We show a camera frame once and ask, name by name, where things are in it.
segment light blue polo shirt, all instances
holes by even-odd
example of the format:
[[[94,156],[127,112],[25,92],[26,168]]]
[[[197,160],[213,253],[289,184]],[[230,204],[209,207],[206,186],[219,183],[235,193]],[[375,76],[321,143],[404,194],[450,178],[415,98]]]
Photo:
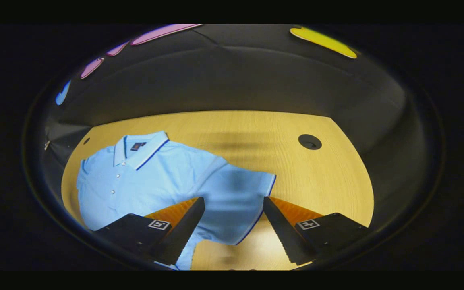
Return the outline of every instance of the light blue polo shirt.
[[[76,187],[83,221],[94,231],[129,213],[145,216],[203,197],[205,212],[173,267],[190,270],[201,240],[239,244],[248,235],[275,180],[274,174],[236,167],[160,131],[124,136],[82,160]]]

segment shirt collar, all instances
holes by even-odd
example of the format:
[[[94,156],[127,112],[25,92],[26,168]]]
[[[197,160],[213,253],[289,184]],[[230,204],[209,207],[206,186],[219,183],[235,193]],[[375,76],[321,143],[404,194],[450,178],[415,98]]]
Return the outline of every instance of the shirt collar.
[[[121,138],[114,147],[114,166],[125,163],[125,165],[130,165],[137,170],[143,166],[167,141],[169,141],[168,136],[163,130],[152,134],[123,136],[123,138]],[[146,142],[146,144],[139,147],[138,151],[136,151],[134,155],[127,158],[126,144],[130,142]]]

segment table surface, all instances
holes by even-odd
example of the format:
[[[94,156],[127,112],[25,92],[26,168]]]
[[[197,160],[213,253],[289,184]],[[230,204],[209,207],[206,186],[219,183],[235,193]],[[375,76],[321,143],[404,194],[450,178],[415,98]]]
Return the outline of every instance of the table surface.
[[[81,224],[76,179],[80,162],[124,135],[164,130],[172,141],[222,156],[232,165],[277,175],[272,196],[322,215],[338,212],[369,226],[373,192],[367,170],[350,140],[330,118],[262,111],[163,114],[93,127],[72,152],[62,177],[62,199]],[[298,137],[310,134],[322,147],[309,150]],[[237,246],[203,241],[192,270],[290,270],[275,231],[263,216]]]

